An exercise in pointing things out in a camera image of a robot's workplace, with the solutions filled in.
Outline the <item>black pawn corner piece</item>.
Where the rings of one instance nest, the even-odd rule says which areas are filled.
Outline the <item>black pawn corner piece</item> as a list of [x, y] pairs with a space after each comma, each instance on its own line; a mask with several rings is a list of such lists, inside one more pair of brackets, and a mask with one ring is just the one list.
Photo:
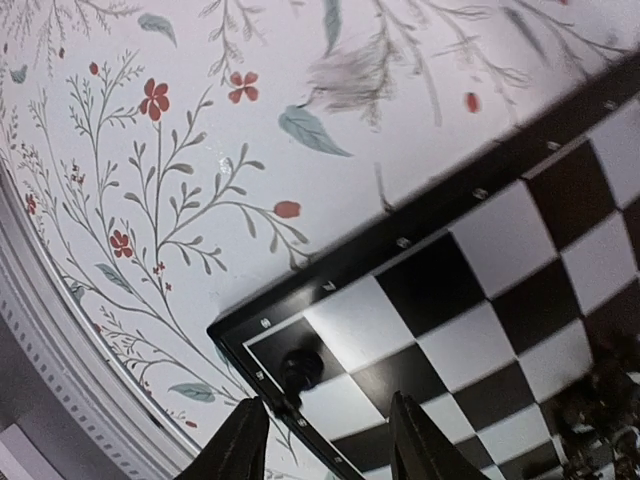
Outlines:
[[301, 394], [314, 389], [323, 374], [324, 362], [316, 351], [300, 348], [284, 356], [280, 376], [284, 397], [292, 409], [301, 407]]

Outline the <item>front aluminium rail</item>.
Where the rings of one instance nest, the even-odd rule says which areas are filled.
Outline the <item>front aluminium rail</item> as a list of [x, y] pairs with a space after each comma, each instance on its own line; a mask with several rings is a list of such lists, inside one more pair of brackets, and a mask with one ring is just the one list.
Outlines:
[[198, 453], [136, 391], [40, 244], [8, 173], [1, 174], [1, 316], [58, 404], [130, 479], [171, 479]]

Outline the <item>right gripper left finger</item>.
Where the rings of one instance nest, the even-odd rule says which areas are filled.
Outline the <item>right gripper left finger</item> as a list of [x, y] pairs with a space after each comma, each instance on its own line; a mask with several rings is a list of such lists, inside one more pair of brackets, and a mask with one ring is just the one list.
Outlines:
[[269, 425], [259, 398], [242, 400], [187, 467], [187, 480], [263, 479]]

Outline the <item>black white chessboard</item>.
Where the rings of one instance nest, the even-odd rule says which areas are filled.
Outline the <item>black white chessboard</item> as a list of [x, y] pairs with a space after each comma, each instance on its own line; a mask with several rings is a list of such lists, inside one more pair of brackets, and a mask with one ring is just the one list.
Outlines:
[[555, 418], [600, 348], [639, 333], [639, 59], [631, 56], [391, 216], [210, 326], [341, 479], [391, 477], [392, 395], [491, 479], [557, 479]]

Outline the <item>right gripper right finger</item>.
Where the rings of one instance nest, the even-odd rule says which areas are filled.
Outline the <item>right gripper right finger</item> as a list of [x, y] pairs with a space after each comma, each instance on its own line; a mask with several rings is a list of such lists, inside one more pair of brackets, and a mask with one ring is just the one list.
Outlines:
[[411, 396], [400, 391], [393, 394], [388, 427], [393, 479], [487, 479], [448, 440]]

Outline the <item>floral patterned table mat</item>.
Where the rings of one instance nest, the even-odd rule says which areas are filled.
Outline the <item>floral patterned table mat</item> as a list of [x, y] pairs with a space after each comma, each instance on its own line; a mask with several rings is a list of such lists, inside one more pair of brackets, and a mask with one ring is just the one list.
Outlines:
[[[635, 1], [5, 1], [1, 174], [199, 453], [259, 395], [211, 325], [631, 56]], [[278, 417], [265, 475], [339, 478]]]

